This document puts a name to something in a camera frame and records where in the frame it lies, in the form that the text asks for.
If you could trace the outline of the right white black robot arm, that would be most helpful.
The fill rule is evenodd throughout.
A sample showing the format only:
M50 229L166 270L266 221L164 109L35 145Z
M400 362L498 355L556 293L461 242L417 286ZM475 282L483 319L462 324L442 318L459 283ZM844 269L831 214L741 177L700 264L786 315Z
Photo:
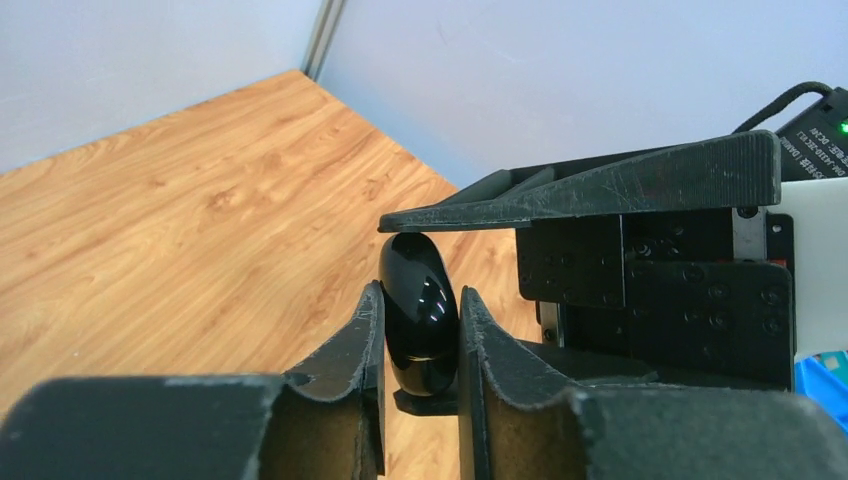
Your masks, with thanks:
M498 170L389 213L397 406L451 415L459 296L433 232L511 229L535 355L582 385L794 391L847 419L847 93L791 87L730 135Z

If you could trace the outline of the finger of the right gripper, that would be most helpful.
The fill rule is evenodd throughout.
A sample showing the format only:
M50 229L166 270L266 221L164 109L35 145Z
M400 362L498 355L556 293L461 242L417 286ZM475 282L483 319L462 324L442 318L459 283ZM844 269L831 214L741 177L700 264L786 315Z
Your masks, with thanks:
M434 396L415 396L404 390L396 390L393 398L397 408L413 416L456 416L457 394L448 390Z

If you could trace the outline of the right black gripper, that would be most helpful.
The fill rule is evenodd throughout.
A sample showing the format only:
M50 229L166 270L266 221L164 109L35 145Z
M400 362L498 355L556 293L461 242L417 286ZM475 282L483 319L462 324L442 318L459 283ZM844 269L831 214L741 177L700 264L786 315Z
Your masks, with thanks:
M521 228L519 291L544 344L665 382L790 390L793 219L720 209L780 200L781 143L758 130L497 170L378 229Z

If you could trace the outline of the black earbud charging case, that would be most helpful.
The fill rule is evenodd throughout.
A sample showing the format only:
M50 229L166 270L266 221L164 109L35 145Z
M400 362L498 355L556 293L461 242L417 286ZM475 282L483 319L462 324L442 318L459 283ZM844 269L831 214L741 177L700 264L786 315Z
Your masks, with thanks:
M395 378L412 396L436 396L458 368L458 304L442 256L426 235L398 233L383 245L378 271Z

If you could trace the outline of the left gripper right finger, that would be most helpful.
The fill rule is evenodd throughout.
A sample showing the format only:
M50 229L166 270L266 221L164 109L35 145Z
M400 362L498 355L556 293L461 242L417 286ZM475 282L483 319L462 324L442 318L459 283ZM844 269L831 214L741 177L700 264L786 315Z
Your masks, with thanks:
M847 438L793 393L645 377L581 383L461 294L464 479L843 479Z

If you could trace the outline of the blue plastic bin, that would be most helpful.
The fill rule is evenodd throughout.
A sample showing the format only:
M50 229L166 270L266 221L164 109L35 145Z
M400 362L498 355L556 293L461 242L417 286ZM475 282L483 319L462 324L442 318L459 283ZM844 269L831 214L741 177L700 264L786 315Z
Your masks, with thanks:
M797 362L795 391L817 402L847 432L847 352L825 352Z

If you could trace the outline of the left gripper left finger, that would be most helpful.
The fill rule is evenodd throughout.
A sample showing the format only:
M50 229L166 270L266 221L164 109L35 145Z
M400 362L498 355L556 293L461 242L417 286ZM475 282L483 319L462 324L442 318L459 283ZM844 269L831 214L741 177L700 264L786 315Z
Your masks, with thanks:
M65 377L1 426L5 479L375 479L384 459L384 297L274 374Z

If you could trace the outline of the right aluminium corner post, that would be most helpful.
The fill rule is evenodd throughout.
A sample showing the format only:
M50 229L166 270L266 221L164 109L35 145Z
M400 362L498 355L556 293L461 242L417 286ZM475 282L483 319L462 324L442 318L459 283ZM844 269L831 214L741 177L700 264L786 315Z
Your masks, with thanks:
M301 71L313 81L318 81L321 74L346 3L346 0L321 2L301 65Z

